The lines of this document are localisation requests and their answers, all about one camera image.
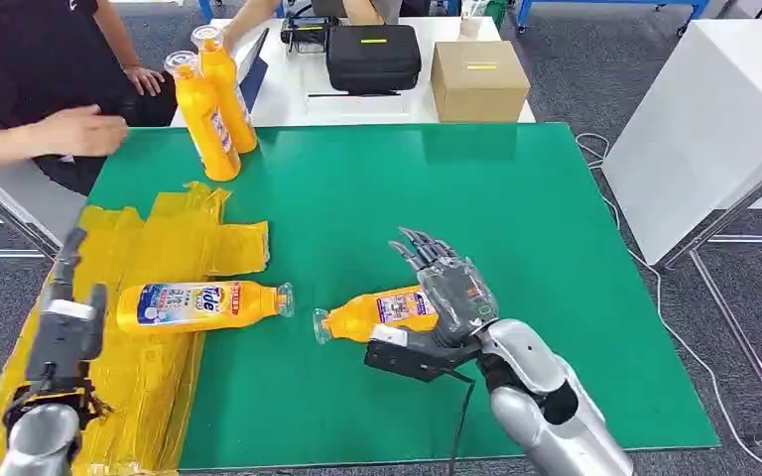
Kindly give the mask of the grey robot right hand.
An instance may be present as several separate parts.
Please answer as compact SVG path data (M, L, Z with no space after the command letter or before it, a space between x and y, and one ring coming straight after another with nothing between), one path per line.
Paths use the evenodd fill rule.
M424 231L400 227L405 243L391 241L414 271L438 314L430 332L439 348L467 345L484 326L499 318L497 300L470 259Z

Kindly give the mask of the person's left hand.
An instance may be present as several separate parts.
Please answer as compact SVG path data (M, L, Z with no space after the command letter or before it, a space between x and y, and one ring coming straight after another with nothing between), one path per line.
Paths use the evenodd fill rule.
M161 93L161 85L165 79L159 72L140 65L124 66L123 71L134 84L139 95L155 97Z

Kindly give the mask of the person's right hand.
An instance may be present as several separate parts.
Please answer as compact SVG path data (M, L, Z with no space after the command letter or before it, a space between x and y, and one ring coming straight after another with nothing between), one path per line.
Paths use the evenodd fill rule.
M106 156L118 149L127 132L122 117L102 115L98 105L64 109L29 126L28 154Z

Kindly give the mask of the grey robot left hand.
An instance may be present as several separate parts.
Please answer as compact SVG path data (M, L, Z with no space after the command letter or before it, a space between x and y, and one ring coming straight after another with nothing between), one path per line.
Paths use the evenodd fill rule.
M101 353L107 288L95 284L86 302L73 294L81 261L79 246L87 232L72 228L55 257L51 279L43 287L39 322L25 367L25 380L51 390L76 388L88 377L88 362Z

